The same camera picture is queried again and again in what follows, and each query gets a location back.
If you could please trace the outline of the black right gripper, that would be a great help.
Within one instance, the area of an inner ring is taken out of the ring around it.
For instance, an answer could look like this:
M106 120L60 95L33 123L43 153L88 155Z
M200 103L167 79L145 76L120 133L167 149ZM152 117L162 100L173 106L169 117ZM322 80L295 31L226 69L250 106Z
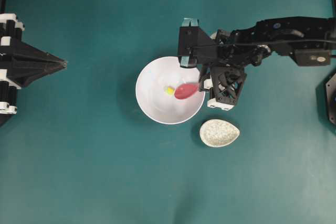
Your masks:
M178 37L178 60L181 68L213 63L218 56L218 44L200 27L197 18L184 18Z

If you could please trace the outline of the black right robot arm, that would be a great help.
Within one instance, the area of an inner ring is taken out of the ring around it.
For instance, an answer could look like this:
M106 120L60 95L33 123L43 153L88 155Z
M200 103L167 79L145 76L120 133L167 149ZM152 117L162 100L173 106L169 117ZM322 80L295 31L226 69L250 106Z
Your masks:
M258 66L276 52L298 66L330 64L335 50L335 18L286 17L265 19L247 29L209 36L197 19L185 19L180 27L177 57L182 68L203 66Z

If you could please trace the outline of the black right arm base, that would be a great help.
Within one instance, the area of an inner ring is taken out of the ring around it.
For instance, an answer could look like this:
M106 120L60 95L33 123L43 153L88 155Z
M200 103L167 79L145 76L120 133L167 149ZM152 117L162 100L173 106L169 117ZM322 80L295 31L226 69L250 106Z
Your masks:
M335 129L335 71L316 87L317 111L320 122Z

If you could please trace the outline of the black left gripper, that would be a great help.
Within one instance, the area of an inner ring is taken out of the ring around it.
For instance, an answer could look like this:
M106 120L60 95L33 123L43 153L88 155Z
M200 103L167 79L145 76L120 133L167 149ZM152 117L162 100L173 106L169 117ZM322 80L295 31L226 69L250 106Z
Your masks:
M67 67L67 62L22 42L25 26L1 14L1 125L17 113L18 90Z

